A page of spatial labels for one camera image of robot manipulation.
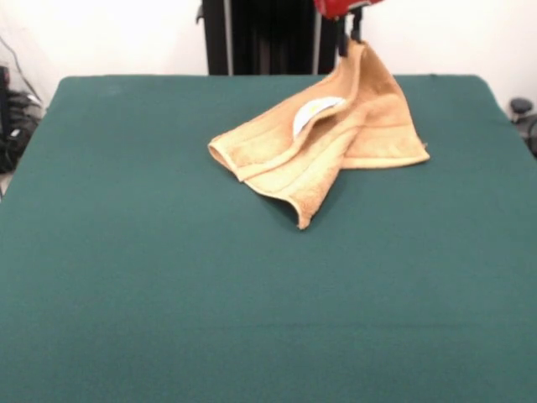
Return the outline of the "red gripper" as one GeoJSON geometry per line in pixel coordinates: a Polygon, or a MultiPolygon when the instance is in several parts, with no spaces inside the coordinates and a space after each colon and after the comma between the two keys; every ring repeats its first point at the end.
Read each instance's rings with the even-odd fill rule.
{"type": "Polygon", "coordinates": [[[314,0],[316,10],[326,19],[338,19],[338,54],[347,57],[348,37],[347,15],[353,13],[351,38],[362,42],[362,16],[364,7],[370,7],[383,0],[314,0]]]}

